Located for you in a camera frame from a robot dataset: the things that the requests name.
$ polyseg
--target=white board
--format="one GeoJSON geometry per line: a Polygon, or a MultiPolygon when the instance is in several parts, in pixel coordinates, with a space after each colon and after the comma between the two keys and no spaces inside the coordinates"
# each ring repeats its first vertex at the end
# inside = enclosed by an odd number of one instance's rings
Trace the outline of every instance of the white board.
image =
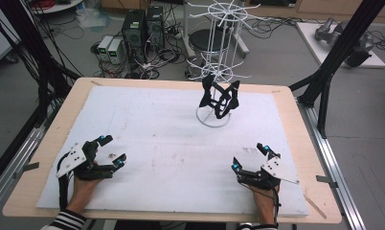
{"type": "MultiPolygon", "coordinates": [[[[252,192],[231,169],[235,156],[245,170],[265,161],[257,143],[269,145],[296,173],[271,94],[239,92],[239,107],[224,127],[202,125],[195,111],[203,90],[94,87],[50,171],[36,207],[58,208],[56,165],[75,144],[100,135],[100,165],[110,153],[127,163],[97,188],[87,209],[254,214],[252,192]]],[[[308,214],[300,185],[282,182],[280,216],[308,214]]]]}
{"type": "MultiPolygon", "coordinates": [[[[313,23],[300,23],[297,22],[297,27],[303,36],[303,39],[306,40],[306,44],[311,50],[314,57],[318,60],[320,64],[324,62],[325,58],[327,58],[328,53],[330,52],[331,47],[324,40],[315,39],[315,30],[320,28],[322,24],[313,24],[313,23]]],[[[336,25],[332,25],[330,27],[330,32],[335,29],[336,25]]],[[[361,65],[360,68],[384,68],[385,63],[373,52],[369,52],[371,57],[367,58],[361,65]]],[[[342,63],[342,67],[349,67],[346,63],[342,63]]]]}

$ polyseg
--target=desk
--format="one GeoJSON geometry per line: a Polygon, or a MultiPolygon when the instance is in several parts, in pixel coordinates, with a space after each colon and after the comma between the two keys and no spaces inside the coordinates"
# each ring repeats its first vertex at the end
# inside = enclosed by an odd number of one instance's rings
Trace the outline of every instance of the desk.
{"type": "MultiPolygon", "coordinates": [[[[96,85],[143,88],[201,89],[199,82],[164,80],[108,80],[83,78],[77,80],[55,120],[46,133],[32,163],[39,162],[38,169],[25,172],[4,207],[8,217],[54,217],[58,209],[35,208],[46,183],[49,170],[64,144],[71,126],[79,115],[88,93],[96,85]]],[[[291,91],[285,86],[241,85],[243,92],[271,94],[274,97],[284,127],[287,143],[292,152],[297,173],[302,181],[309,215],[303,218],[279,218],[279,222],[338,223],[341,216],[328,184],[316,181],[315,175],[324,175],[317,154],[307,133],[291,91]]],[[[124,211],[86,211],[91,219],[159,219],[257,222],[256,215],[225,215],[197,213],[158,213],[124,211]]]]}

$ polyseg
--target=floor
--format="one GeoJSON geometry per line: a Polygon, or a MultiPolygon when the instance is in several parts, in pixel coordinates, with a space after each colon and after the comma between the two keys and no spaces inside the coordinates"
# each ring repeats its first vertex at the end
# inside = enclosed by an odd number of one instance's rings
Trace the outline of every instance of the floor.
{"type": "MultiPolygon", "coordinates": [[[[120,14],[109,15],[112,17],[108,18],[106,27],[93,29],[79,28],[77,20],[69,22],[76,17],[74,11],[50,15],[52,28],[59,31],[58,47],[84,76],[97,76],[100,71],[97,59],[90,52],[91,46],[104,35],[115,35],[122,27],[120,14]]],[[[181,15],[177,10],[176,17],[181,15]]],[[[208,27],[205,21],[197,19],[192,24],[197,28],[208,27]]],[[[385,25],[372,25],[370,30],[385,34],[385,25]]],[[[288,86],[318,69],[319,64],[293,27],[282,26],[268,39],[243,31],[242,38],[250,54],[234,72],[252,76],[241,79],[242,83],[288,86]]],[[[46,39],[45,43],[55,55],[50,40],[46,39]]],[[[374,52],[385,62],[385,51],[374,48],[374,52]]],[[[160,69],[158,80],[187,81],[186,66],[185,62],[167,65],[160,69]]],[[[302,88],[293,94],[300,96],[303,92],[302,88]]],[[[36,108],[36,100],[37,85],[25,66],[21,62],[1,61],[0,156],[36,108]]],[[[385,68],[338,69],[329,94],[327,136],[366,229],[385,229],[385,68]]],[[[10,192],[6,191],[0,202],[0,229],[39,229],[51,221],[50,218],[4,217],[2,204],[10,192]]],[[[170,229],[177,223],[163,224],[164,229],[170,229]]],[[[103,229],[103,225],[104,221],[99,219],[93,229],[103,229]]],[[[291,225],[281,224],[280,229],[291,229],[291,225]]],[[[350,228],[344,219],[335,225],[299,224],[298,229],[350,228]]]]}

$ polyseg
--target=wire stand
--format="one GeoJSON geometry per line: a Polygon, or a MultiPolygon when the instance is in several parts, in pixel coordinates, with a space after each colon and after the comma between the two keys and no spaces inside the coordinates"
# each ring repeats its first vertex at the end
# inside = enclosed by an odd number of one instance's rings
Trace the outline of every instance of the wire stand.
{"type": "MultiPolygon", "coordinates": [[[[208,75],[214,76],[214,82],[226,82],[230,83],[233,77],[250,78],[244,76],[237,76],[233,73],[233,68],[240,66],[242,62],[235,64],[235,57],[238,49],[238,42],[235,42],[235,46],[231,46],[232,37],[239,39],[242,26],[245,25],[251,28],[244,20],[248,18],[247,8],[237,6],[231,3],[218,3],[214,0],[214,3],[210,6],[193,5],[188,3],[189,6],[207,8],[208,12],[204,12],[198,15],[191,15],[191,17],[207,16],[211,17],[211,29],[210,37],[208,41],[208,47],[205,52],[201,52],[201,58],[203,63],[201,66],[193,63],[194,60],[187,60],[192,68],[199,69],[200,75],[190,77],[190,80],[201,80],[208,75]],[[222,36],[219,41],[215,41],[215,32],[222,30],[222,36]]],[[[213,100],[215,99],[216,90],[213,89],[213,100]]],[[[227,114],[222,119],[218,119],[214,114],[214,109],[209,106],[198,107],[196,109],[196,117],[198,120],[208,127],[223,127],[227,125],[231,119],[231,114],[227,114]]]]}

